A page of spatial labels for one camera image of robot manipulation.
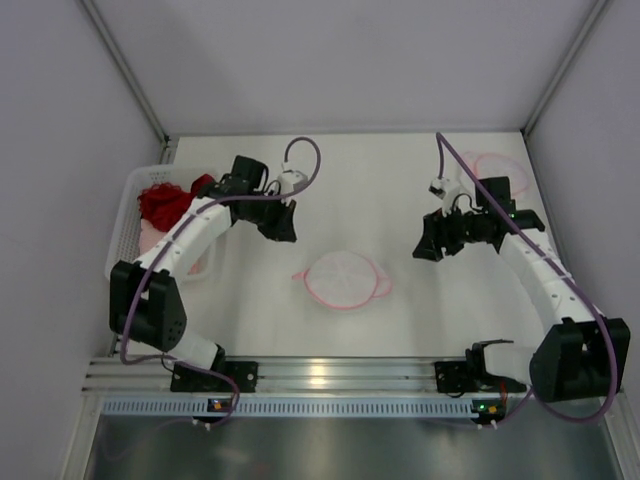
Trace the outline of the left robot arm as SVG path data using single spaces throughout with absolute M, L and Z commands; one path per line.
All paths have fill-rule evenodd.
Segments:
M 262 186 L 265 164 L 243 156 L 220 179 L 204 185 L 167 234 L 133 262 L 119 261 L 110 273 L 109 327 L 123 342 L 133 340 L 198 369 L 213 370 L 224 359 L 221 346 L 188 323 L 179 286 L 209 247 L 237 222 L 253 224 L 264 238 L 296 241 L 292 172 L 279 189 Z

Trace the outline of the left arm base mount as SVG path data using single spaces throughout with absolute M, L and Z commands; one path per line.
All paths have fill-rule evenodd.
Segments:
M 254 393 L 259 364 L 255 361 L 226 360 L 220 372 L 205 373 L 202 369 L 176 363 L 170 383 L 174 393 Z

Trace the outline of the pink-trimmed mesh laundry bag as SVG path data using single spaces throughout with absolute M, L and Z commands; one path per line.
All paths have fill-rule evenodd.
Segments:
M 362 308 L 393 290 L 390 276 L 376 261 L 348 250 L 325 253 L 292 279 L 317 303 L 339 311 Z

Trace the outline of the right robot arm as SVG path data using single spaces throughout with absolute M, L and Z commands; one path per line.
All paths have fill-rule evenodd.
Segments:
M 492 246 L 519 280 L 542 324 L 542 336 L 526 343 L 475 343 L 466 352 L 472 376 L 529 385 L 546 403 L 617 394 L 630 344 L 628 326 L 620 318 L 603 316 L 579 296 L 538 214 L 517 208 L 508 177 L 480 180 L 476 203 L 467 211 L 458 205 L 465 194 L 459 183 L 437 178 L 429 190 L 442 204 L 424 216 L 414 257 L 439 262 L 468 244 Z

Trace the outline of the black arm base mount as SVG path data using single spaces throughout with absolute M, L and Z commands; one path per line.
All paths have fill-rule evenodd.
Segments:
M 481 373 L 463 360 L 441 360 L 434 363 L 437 391 L 449 396 L 471 393 L 525 393 L 525 384 L 506 377 Z

